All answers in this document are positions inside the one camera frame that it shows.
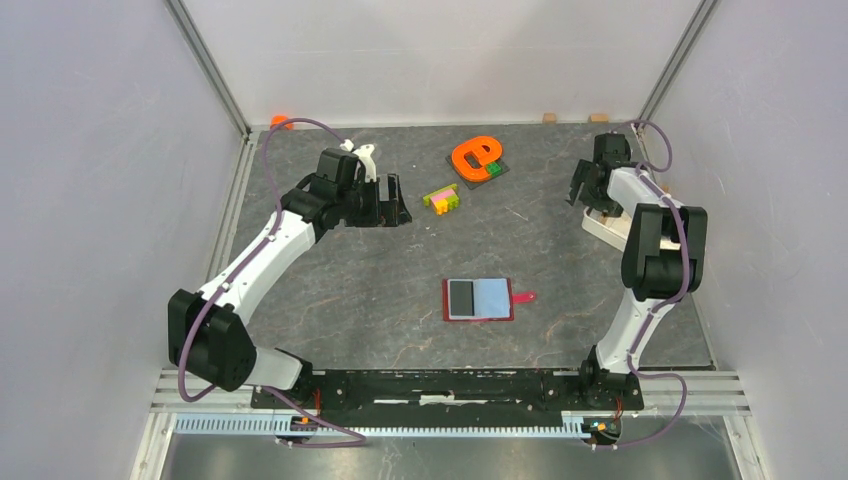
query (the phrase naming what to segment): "pink block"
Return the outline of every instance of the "pink block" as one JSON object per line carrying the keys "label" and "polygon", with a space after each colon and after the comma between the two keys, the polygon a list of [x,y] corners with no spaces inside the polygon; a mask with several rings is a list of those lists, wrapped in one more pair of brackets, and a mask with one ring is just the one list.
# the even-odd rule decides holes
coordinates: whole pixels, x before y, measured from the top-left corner
{"label": "pink block", "polygon": [[449,189],[445,190],[444,192],[438,193],[438,194],[430,197],[430,201],[435,202],[437,200],[442,200],[444,198],[448,198],[451,195],[456,195],[456,192],[454,192],[452,188],[449,188]]}

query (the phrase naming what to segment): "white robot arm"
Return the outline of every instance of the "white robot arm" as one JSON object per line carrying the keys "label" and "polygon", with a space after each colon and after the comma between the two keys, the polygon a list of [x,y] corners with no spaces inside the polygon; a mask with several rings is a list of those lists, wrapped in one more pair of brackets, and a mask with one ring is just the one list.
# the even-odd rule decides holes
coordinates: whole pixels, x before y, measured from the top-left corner
{"label": "white robot arm", "polygon": [[[703,272],[707,229],[704,209],[686,207],[656,187],[648,174],[630,161],[630,147],[621,134],[598,135],[593,161],[581,160],[572,177],[572,205],[579,199],[607,215],[627,212],[633,219],[621,262],[626,290],[610,329],[581,367],[587,383],[625,379],[638,369],[645,345],[674,307],[667,300],[678,293],[683,280],[681,239],[663,197],[675,205],[683,220],[683,241],[689,247],[687,291],[692,292],[698,288]],[[663,237],[676,243],[677,249],[661,248]],[[652,319],[646,323],[649,314]]]}
{"label": "white robot arm", "polygon": [[[295,384],[303,362],[280,350],[257,348],[247,335],[245,326],[259,302],[283,272],[340,221],[352,227],[396,227],[412,221],[396,175],[387,175],[389,198],[380,199],[380,180],[371,158],[374,146],[351,152],[352,148],[348,141],[340,149],[324,150],[316,172],[281,198],[279,223],[274,212],[223,272],[195,293],[179,290],[171,297],[172,363],[179,364],[190,327],[201,310],[209,308],[189,347],[187,370],[228,391],[243,384],[283,390]],[[235,280],[228,283],[237,269]]]}

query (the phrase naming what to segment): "yellow block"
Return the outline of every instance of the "yellow block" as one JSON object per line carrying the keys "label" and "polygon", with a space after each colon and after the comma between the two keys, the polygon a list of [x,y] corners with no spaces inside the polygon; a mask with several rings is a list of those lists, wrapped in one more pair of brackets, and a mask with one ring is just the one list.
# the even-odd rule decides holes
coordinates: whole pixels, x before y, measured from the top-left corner
{"label": "yellow block", "polygon": [[445,199],[436,200],[433,202],[433,211],[436,212],[436,215],[448,213],[448,201]]}

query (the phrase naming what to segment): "metal bar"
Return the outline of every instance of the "metal bar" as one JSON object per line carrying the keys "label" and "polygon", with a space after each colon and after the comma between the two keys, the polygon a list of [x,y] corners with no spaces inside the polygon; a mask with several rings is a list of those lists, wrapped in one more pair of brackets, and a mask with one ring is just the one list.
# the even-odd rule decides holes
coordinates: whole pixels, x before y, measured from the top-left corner
{"label": "metal bar", "polygon": [[177,416],[173,413],[151,413],[147,416],[131,480],[159,480],[176,423]]}
{"label": "metal bar", "polygon": [[[680,372],[686,379],[689,395],[684,416],[749,416],[751,411],[736,372]],[[633,415],[665,417],[674,413],[680,403],[680,385],[675,380],[643,380],[641,382],[645,409]],[[186,378],[186,388],[196,394],[208,383],[193,375]],[[243,386],[234,392],[214,390],[195,403],[185,403],[177,393],[176,370],[163,370],[153,397],[152,412],[179,413],[279,413],[294,414],[291,410],[255,410],[250,402],[253,389]],[[582,417],[610,416],[612,411],[569,411],[564,415]]]}
{"label": "metal bar", "polygon": [[250,177],[250,169],[253,165],[253,154],[256,151],[256,141],[251,135],[241,147],[239,159],[230,185],[227,202],[221,216],[218,237],[215,239],[215,248],[212,251],[212,259],[209,262],[207,279],[218,275],[229,264],[230,252],[233,248],[233,238],[236,236],[238,219],[241,214],[241,205],[247,191],[247,180]]}
{"label": "metal bar", "polygon": [[677,46],[668,59],[668,63],[666,63],[665,68],[660,74],[660,78],[657,80],[656,85],[654,85],[654,89],[648,95],[648,101],[645,102],[645,106],[639,112],[639,118],[644,120],[651,120],[653,118],[657,107],[668,92],[671,82],[677,76],[677,72],[695,45],[698,35],[700,35],[701,30],[707,23],[707,20],[709,20],[717,4],[718,0],[701,0],[701,3],[698,4],[695,13],[689,20],[689,24],[686,25],[686,30],[683,31],[680,41],[677,42]]}
{"label": "metal bar", "polygon": [[730,446],[742,480],[768,480],[771,478],[757,448],[756,428],[753,418],[725,417],[724,425],[730,437]]}
{"label": "metal bar", "polygon": [[224,104],[224,109],[227,110],[227,115],[229,115],[233,125],[241,133],[242,137],[247,138],[250,135],[250,124],[247,123],[247,120],[241,113],[235,97],[233,97],[232,92],[227,87],[227,82],[224,81],[221,71],[215,65],[215,60],[212,59],[209,49],[203,42],[203,38],[200,36],[200,32],[197,30],[194,21],[191,19],[185,3],[183,0],[165,0],[165,5],[167,5],[183,37],[185,37],[186,43],[188,43],[189,48],[194,53],[197,63],[200,64],[200,69],[203,70],[218,98]]}
{"label": "metal bar", "polygon": [[[293,428],[298,414],[248,413],[209,414],[182,413],[177,419],[174,432],[201,435],[277,435],[283,437],[338,436],[326,429],[306,430]],[[454,427],[454,428],[374,428],[351,427],[350,429],[368,437],[452,437],[452,438],[589,438],[582,433],[583,417],[562,417],[560,427]]]}

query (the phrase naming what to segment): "green block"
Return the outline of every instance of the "green block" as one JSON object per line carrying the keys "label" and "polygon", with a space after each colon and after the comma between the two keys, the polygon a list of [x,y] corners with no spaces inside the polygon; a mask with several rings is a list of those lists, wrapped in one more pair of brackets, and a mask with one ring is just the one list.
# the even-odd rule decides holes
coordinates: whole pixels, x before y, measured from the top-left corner
{"label": "green block", "polygon": [[424,195],[424,197],[422,198],[422,200],[424,200],[424,206],[426,207],[426,206],[430,205],[430,197],[438,195],[438,194],[444,192],[445,190],[453,190],[454,192],[456,192],[456,190],[457,190],[456,184],[452,183],[452,184],[448,185],[447,187],[440,188],[440,189],[436,190],[435,192],[433,192],[429,195]]}
{"label": "green block", "polygon": [[501,174],[501,166],[497,163],[490,163],[486,165],[486,171],[493,177],[496,177]]}

